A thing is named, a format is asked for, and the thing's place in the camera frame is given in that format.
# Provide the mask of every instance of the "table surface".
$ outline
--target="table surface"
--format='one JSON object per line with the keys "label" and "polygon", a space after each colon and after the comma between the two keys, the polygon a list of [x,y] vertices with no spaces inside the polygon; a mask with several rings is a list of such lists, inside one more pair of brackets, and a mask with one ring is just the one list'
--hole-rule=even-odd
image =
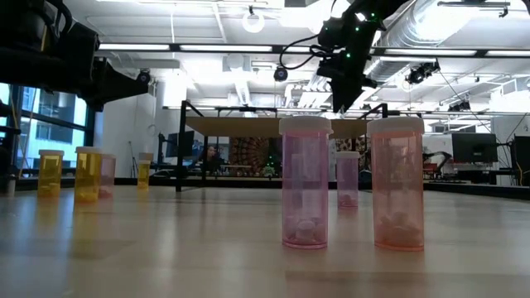
{"label": "table surface", "polygon": [[425,193],[425,252],[373,245],[371,194],[338,210],[329,247],[281,244],[281,191],[152,187],[74,204],[0,199],[5,297],[524,297],[530,204]]}

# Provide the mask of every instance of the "ceiling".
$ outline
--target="ceiling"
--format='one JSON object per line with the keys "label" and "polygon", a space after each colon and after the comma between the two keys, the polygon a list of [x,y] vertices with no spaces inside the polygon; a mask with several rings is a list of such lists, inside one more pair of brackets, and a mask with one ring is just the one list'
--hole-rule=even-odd
{"label": "ceiling", "polygon": [[[239,6],[227,2],[193,2],[177,4],[139,4],[136,2],[100,2],[96,0],[65,0],[74,18],[100,34],[102,42],[130,43],[229,43],[229,44],[269,44],[287,45],[295,40],[313,35],[308,26],[314,26],[317,19],[325,16],[330,9],[331,0],[320,0],[309,6],[303,13],[302,8],[284,8],[283,0],[255,3],[255,12],[265,17],[264,28],[259,33],[250,33],[242,26],[242,17],[248,11],[243,1]],[[530,48],[530,16],[520,0],[507,1],[509,14],[499,18],[502,9],[479,10],[456,33],[449,35],[439,46],[443,47],[517,47]],[[347,7],[343,0],[339,6]],[[385,23],[390,25],[398,14]],[[290,26],[283,26],[290,21]],[[442,30],[443,25],[432,30]],[[140,62],[164,60],[168,65],[178,60],[188,77],[188,99],[192,102],[208,103],[206,99],[226,99],[228,94],[236,93],[234,79],[222,71],[223,54],[191,53],[115,53],[110,57],[115,67],[123,72],[135,75],[139,69],[134,67]],[[277,55],[248,55],[251,61],[271,62],[274,67]],[[296,65],[306,59],[303,55],[287,55],[286,65]],[[404,106],[415,103],[415,107],[434,109],[440,101],[455,97],[455,92],[467,96],[471,103],[487,103],[491,92],[499,88],[512,77],[530,76],[530,60],[524,59],[439,59],[441,73],[451,83],[450,88],[439,74],[406,91],[403,87],[404,74],[396,74],[381,86],[375,97],[366,97],[356,101],[352,108],[360,108],[366,102],[395,103]],[[289,73],[289,80],[277,83],[272,78],[273,70],[260,69],[249,76],[247,86],[251,94],[277,94],[284,96],[289,84],[306,84],[316,67],[318,60],[297,71]],[[159,80],[166,79],[170,69],[152,70]]]}

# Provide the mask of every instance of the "computer monitor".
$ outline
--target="computer monitor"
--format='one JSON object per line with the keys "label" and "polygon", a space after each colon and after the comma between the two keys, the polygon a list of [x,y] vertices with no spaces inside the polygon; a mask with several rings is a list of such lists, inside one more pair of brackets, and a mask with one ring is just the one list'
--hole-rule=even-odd
{"label": "computer monitor", "polygon": [[184,157],[193,156],[193,140],[195,138],[195,132],[184,132],[184,144],[178,144],[179,134],[171,133],[167,136],[167,146],[166,146],[166,157],[178,157],[179,147],[176,145],[184,146]]}
{"label": "computer monitor", "polygon": [[455,162],[499,161],[497,137],[493,133],[452,133],[451,139]]}

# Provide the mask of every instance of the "wooden table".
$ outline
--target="wooden table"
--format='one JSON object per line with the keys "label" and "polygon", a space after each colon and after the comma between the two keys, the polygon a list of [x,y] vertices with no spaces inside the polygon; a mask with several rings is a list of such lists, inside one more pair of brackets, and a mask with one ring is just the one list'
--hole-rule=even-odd
{"label": "wooden table", "polygon": [[373,245],[371,194],[338,211],[319,251],[281,245],[280,190],[116,187],[115,199],[0,200],[11,297],[526,297],[530,204],[425,193],[425,252]]}

